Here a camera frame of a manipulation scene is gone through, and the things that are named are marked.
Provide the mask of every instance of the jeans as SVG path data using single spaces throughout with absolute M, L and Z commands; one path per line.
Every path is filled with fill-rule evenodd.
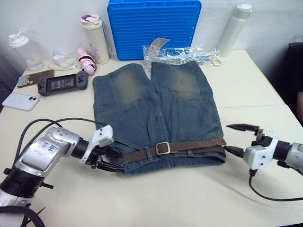
M 218 165 L 221 153 L 166 154 L 152 157 L 149 148 L 167 141 L 222 138 L 223 131 L 213 92 L 199 65 L 192 61 L 173 66 L 153 63 L 151 80 L 139 64 L 128 64 L 93 80 L 95 120 L 113 128 L 109 146 L 124 155 L 145 150 L 147 159 L 123 162 L 125 174 L 142 174 L 177 166 Z

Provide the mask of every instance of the white wall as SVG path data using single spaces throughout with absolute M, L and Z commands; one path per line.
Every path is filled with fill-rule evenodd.
M 105 25 L 115 54 L 109 20 L 108 0 L 2 0 L 0 3 L 0 48 L 12 61 L 18 56 L 8 47 L 8 36 L 28 27 L 28 36 L 40 43 L 41 54 L 49 58 L 53 50 L 63 54 L 88 41 L 79 20 L 85 14 L 98 14 Z M 215 47 L 237 4 L 251 4 L 253 12 L 234 49 L 246 49 L 266 76 L 271 77 L 287 44 L 303 36 L 302 0 L 203 0 L 203 8 L 193 44 Z M 24 65 L 16 64 L 22 71 Z

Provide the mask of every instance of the clear plastic bottle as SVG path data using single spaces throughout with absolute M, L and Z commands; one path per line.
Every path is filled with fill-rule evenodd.
M 19 30 L 18 34 L 9 36 L 9 46 L 14 48 L 17 54 L 26 62 L 27 66 L 32 71 L 39 71 L 44 67 L 36 48 L 33 43 L 21 33 L 27 31 L 26 27 Z

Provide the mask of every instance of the smartphone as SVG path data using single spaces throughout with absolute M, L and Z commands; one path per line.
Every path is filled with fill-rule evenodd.
M 2 103 L 3 106 L 31 111 L 39 103 L 40 99 L 35 96 L 27 96 L 17 93 L 11 93 Z
M 19 77 L 17 87 L 22 88 L 22 87 L 34 85 L 34 84 L 38 83 L 38 80 L 41 77 L 52 78 L 54 76 L 55 76 L 54 70 L 46 70 L 43 72 L 37 72 L 34 74 L 24 75 L 24 76 Z

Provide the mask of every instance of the metal buckle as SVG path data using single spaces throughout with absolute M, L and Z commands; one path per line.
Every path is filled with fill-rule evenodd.
M 165 143 L 165 144 L 167 145 L 168 151 L 167 151 L 167 152 L 159 153 L 158 145 L 160 145 L 160 144 L 162 144 L 162 143 Z M 157 143 L 157 144 L 156 144 L 156 153 L 157 153 L 157 155 L 166 155 L 166 154 L 169 154 L 169 153 L 170 153 L 169 143 L 168 143 L 168 142 L 162 142 L 162 143 Z

